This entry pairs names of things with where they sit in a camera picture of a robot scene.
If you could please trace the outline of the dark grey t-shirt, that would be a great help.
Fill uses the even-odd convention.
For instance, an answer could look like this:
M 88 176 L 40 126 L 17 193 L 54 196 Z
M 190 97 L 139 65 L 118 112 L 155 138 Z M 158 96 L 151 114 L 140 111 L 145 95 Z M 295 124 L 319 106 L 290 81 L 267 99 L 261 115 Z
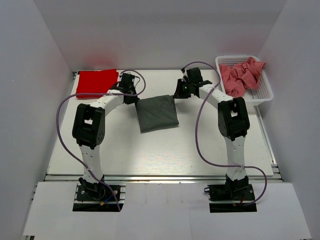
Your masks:
M 175 100 L 172 95 L 140 99 L 135 104 L 141 133 L 179 126 Z

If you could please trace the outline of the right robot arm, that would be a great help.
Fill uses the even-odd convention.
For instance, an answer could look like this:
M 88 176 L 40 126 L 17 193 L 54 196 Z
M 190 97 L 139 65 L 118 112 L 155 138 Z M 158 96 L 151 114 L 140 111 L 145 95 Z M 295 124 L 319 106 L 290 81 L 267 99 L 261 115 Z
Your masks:
M 229 198 L 236 200 L 244 193 L 244 187 L 240 182 L 248 182 L 244 144 L 250 128 L 250 121 L 245 100 L 242 97 L 233 98 L 223 93 L 208 80 L 192 83 L 181 78 L 178 79 L 173 98 L 188 99 L 192 95 L 203 100 L 195 124 L 197 152 L 205 163 L 214 167 L 227 168 L 226 180 L 232 183 L 225 187 L 225 192 Z M 198 128 L 205 103 L 209 103 L 217 109 L 217 125 L 226 144 L 227 164 L 209 162 L 200 152 Z

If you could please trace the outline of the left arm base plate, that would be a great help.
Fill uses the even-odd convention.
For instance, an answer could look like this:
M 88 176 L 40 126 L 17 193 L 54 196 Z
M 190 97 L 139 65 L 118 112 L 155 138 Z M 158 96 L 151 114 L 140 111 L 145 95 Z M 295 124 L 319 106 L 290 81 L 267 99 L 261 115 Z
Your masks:
M 118 205 L 109 188 L 102 189 L 96 193 L 78 184 L 73 201 L 73 212 L 88 213 L 117 213 L 123 208 L 125 203 L 125 185 L 111 185 L 113 194 L 116 196 Z

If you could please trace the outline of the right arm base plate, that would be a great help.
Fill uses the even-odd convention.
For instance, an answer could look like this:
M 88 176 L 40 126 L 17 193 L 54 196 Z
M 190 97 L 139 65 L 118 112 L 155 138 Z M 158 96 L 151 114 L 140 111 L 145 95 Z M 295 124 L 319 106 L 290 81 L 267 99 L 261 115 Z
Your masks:
M 245 190 L 240 190 L 236 196 L 231 196 L 224 184 L 211 184 L 203 189 L 209 198 L 210 213 L 254 213 L 256 203 L 247 205 L 255 200 L 251 184 Z

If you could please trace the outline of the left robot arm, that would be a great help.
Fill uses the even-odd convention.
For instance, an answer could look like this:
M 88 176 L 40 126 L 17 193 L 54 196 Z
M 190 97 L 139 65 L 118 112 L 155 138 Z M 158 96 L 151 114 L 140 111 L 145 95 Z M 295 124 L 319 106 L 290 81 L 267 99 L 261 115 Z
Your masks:
M 88 188 L 88 193 L 99 200 L 105 196 L 106 187 L 100 184 L 104 180 L 100 160 L 100 144 L 105 138 L 106 116 L 122 104 L 133 104 L 139 100 L 134 85 L 113 86 L 104 95 L 90 104 L 81 103 L 76 109 L 72 136 L 78 144 L 84 174 L 79 179 L 81 185 Z

